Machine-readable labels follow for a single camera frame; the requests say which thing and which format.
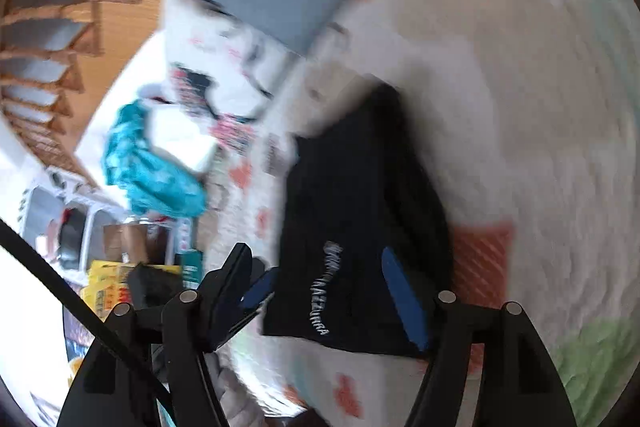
black cable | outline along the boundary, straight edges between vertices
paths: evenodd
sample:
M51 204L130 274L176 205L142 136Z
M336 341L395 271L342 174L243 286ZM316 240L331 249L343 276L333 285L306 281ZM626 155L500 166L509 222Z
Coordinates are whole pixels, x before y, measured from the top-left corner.
M62 277L23 238L0 219L0 246L13 255L114 357L145 381L162 407L174 418L171 394L145 364L98 318Z

metal screw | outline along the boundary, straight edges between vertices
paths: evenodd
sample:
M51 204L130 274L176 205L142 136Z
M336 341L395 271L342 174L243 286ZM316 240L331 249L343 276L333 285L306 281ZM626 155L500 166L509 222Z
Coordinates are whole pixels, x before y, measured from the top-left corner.
M447 304L451 304L452 302L456 301L456 294L450 292L449 290L443 290L438 293L438 299L440 299L442 302L446 302Z
M129 306L129 304L127 304L126 302L120 302L119 304L115 305L113 313L115 313L118 317L122 317L123 315L129 313L130 309L131 306Z
M184 303L193 302L198 298L198 292L196 290L185 290L180 294L180 300Z
M511 315L520 315L522 313L522 306L517 302L507 302L505 308Z

teal plastic bag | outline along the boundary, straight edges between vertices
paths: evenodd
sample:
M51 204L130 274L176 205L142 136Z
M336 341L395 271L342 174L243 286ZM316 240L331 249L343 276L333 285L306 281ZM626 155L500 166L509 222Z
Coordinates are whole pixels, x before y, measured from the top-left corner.
M156 210L169 217L196 217L206 208L206 192L196 178L149 151L146 108L140 100L118 111L102 155L107 185L127 192L131 211L139 216Z

patterned bedding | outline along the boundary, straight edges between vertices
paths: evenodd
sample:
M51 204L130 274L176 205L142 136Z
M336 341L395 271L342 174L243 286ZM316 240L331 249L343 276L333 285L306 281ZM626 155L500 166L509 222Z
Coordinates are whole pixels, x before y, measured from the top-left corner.
M221 149L198 245L236 241L277 263L290 133L311 134L369 88L398 86L445 205L460 298L525 307L581 426L597 425L640 359L636 144L640 17L632 0L350 0L294 71L247 148ZM228 344L272 413L311 405L334 426L404 425L415 360L259 335ZM459 425L473 418L481 349Z

wooden staircase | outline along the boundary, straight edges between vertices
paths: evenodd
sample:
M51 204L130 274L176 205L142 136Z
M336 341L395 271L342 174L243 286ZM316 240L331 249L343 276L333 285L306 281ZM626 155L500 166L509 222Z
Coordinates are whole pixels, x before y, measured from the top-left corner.
M0 0L0 110L46 166L82 171L73 151L126 62L157 25L160 0L73 0L23 7ZM20 25L64 21L78 32L60 49L11 42ZM55 78L40 75L55 65ZM15 74L22 65L29 74Z

